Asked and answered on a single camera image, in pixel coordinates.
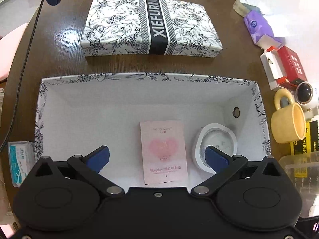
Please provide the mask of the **yellow black box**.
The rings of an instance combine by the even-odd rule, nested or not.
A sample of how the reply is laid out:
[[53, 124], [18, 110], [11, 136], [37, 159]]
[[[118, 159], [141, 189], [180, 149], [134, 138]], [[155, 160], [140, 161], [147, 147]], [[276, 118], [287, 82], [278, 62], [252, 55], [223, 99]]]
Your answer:
[[294, 177], [306, 178], [310, 174], [310, 167], [318, 167], [318, 120], [306, 123], [306, 133], [302, 140], [290, 143]]

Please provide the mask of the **green tape roll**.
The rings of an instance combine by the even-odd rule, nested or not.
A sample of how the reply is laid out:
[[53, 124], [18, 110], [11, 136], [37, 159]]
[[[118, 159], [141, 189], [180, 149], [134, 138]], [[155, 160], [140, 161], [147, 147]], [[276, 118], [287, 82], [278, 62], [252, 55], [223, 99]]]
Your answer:
[[233, 9], [236, 13], [238, 13], [241, 17], [245, 18], [245, 16], [251, 12], [251, 9], [247, 8], [244, 4], [242, 4], [239, 0], [236, 0], [233, 4]]

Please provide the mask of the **yellow ceramic mug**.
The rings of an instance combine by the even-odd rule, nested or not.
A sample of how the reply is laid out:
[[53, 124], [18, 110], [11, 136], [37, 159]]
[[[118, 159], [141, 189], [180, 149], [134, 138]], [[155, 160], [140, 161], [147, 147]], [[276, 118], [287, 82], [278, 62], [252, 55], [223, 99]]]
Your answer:
[[274, 104], [276, 111], [271, 116], [271, 131], [275, 141], [286, 144], [303, 140], [306, 134], [304, 112], [289, 90], [276, 91]]

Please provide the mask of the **pink heart cosmetic box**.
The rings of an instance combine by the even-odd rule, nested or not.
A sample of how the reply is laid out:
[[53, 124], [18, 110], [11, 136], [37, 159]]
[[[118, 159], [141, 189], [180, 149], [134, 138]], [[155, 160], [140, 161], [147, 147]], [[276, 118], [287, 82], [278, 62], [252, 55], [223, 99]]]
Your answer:
[[183, 123], [140, 123], [144, 184], [181, 182], [188, 178]]

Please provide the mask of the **floral box lid XIEFURN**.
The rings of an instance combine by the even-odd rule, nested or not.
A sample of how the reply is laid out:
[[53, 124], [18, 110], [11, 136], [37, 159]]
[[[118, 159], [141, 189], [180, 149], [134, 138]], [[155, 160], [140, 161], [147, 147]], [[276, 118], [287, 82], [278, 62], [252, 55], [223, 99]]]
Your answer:
[[223, 49], [204, 6], [179, 0], [93, 0], [81, 47], [86, 57], [215, 58]]

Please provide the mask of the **open floral white box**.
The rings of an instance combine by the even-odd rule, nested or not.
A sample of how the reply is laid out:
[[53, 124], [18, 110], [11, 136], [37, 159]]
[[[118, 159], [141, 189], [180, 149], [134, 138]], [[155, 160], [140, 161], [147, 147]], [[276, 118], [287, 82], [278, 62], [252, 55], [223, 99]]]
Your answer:
[[173, 73], [102, 73], [43, 79], [35, 123], [36, 158], [63, 161], [105, 145], [110, 161], [100, 174], [125, 190], [143, 187], [140, 124], [179, 120], [184, 126], [192, 188], [210, 178], [192, 160], [200, 130], [218, 123], [231, 129], [237, 153], [251, 161], [270, 155], [267, 117], [252, 80]]

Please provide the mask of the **purple tissue pack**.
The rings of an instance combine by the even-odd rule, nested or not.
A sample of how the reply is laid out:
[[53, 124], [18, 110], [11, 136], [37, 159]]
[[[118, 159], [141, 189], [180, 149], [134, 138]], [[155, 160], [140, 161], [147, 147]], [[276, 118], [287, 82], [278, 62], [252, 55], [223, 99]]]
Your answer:
[[279, 48], [283, 43], [280, 38], [274, 36], [273, 30], [267, 20], [257, 11], [250, 11], [244, 18], [252, 41], [260, 48], [267, 50], [271, 46]]

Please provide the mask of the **white round compact case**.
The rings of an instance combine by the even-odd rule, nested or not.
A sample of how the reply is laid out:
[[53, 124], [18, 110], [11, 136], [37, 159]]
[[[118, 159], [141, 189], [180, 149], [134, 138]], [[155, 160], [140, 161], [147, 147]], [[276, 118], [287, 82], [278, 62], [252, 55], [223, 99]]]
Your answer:
[[199, 131], [192, 149], [193, 162], [199, 169], [215, 174], [205, 160], [205, 150], [208, 146], [214, 146], [232, 157], [237, 153], [238, 143], [234, 132], [219, 123], [210, 123]]

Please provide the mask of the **clear plastic water bottle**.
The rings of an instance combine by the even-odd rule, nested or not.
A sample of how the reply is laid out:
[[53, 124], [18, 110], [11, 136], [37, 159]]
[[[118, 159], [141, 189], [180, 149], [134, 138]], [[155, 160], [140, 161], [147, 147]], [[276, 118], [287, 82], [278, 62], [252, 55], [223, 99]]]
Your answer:
[[302, 197], [301, 217], [318, 216], [318, 151], [287, 155], [279, 163]]

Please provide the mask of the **clear dental floss box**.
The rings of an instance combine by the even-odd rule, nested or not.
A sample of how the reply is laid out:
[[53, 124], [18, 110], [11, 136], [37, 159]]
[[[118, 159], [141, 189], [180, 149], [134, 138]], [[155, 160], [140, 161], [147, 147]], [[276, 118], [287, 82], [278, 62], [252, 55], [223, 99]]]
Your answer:
[[34, 143], [29, 141], [9, 142], [8, 158], [12, 185], [18, 188], [36, 162]]

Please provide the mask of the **red and white carton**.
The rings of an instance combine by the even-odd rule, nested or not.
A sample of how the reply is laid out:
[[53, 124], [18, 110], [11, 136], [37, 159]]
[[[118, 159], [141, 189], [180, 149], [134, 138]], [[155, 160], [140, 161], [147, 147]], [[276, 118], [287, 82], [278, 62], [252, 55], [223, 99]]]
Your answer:
[[287, 46], [279, 49], [271, 46], [260, 59], [272, 91], [280, 88], [294, 91], [300, 83], [307, 81], [298, 54]]

